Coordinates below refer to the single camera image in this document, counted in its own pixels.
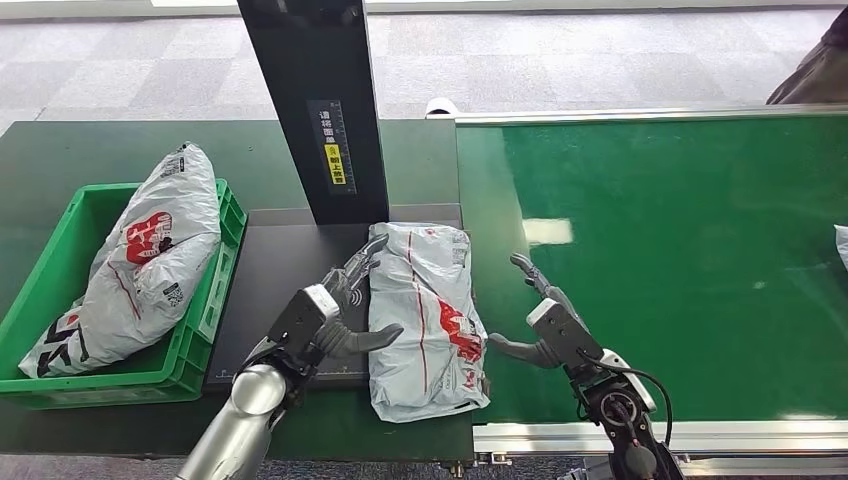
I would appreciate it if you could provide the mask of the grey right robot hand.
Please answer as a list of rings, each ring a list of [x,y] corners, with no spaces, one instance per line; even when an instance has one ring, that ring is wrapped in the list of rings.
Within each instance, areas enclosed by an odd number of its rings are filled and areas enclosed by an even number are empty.
[[[564,291],[553,285],[527,256],[512,253],[509,260],[524,274],[524,283],[532,287],[542,299],[552,299],[563,305],[581,326],[586,327]],[[543,369],[553,369],[563,365],[563,362],[542,339],[529,344],[511,341],[500,333],[490,333],[488,344],[507,356]]]

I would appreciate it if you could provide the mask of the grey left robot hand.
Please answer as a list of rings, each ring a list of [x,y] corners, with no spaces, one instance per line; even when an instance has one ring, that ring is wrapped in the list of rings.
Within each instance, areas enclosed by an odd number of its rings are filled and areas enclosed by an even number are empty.
[[[331,269],[321,281],[339,306],[341,317],[353,305],[354,292],[360,283],[380,264],[375,255],[388,239],[388,234],[380,234],[369,240],[342,267]],[[394,343],[403,331],[401,325],[392,323],[376,332],[354,332],[342,320],[331,320],[316,333],[315,344],[325,356],[343,358],[383,349]]]

